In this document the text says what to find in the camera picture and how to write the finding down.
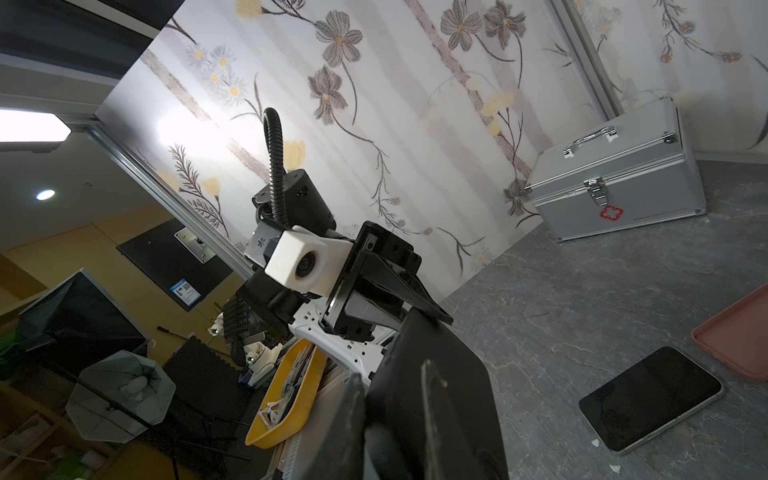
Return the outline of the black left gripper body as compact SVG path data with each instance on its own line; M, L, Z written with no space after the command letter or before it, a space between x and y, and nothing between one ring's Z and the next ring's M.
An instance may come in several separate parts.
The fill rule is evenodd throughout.
M364 222L323 313L322 329L353 341L371 341L377 326L398 331L406 312L403 289L396 283L410 283L421 263L410 243L375 222Z

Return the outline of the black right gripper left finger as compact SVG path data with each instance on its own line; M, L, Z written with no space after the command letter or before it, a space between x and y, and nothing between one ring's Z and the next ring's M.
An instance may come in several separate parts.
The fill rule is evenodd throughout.
M303 479L364 477L365 388L359 374L346 382L340 404Z

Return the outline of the phone with black screen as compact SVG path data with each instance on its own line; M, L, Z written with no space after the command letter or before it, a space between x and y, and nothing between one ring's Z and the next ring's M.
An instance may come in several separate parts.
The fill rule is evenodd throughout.
M623 455L719 400L722 382L681 351L664 346L579 400L608 450Z

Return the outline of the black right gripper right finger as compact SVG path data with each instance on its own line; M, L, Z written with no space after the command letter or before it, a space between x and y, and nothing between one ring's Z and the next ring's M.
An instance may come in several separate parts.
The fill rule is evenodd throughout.
M421 366L425 425L425 479L479 479L480 468L459 423L436 365Z

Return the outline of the black phone case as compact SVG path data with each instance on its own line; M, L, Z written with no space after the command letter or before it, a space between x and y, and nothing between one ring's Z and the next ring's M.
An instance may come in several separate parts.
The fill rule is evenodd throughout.
M366 452L381 479L506 479L490 378L444 323L411 310L366 395Z

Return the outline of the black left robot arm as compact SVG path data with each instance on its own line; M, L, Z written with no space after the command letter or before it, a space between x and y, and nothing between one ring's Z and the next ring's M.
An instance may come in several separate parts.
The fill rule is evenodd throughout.
M453 320L419 279L414 247L371 221L355 238L336 232L309 175L285 169L275 109L263 112L262 126L269 178L252 199L257 225L244 252L253 269L247 301L258 318L286 326L369 383L385 355L376 328L398 332L413 311L447 325Z

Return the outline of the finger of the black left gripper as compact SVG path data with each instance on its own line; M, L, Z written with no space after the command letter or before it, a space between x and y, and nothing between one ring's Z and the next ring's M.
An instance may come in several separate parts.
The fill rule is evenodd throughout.
M432 299L415 273L380 255L363 255L359 279L362 296L393 317L402 318L402 307L408 304L432 320L453 324L453 318Z

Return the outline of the pink phone case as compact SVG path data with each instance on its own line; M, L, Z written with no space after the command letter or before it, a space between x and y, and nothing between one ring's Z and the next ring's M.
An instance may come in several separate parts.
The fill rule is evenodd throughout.
M695 344L755 382L767 381L767 285L692 330Z

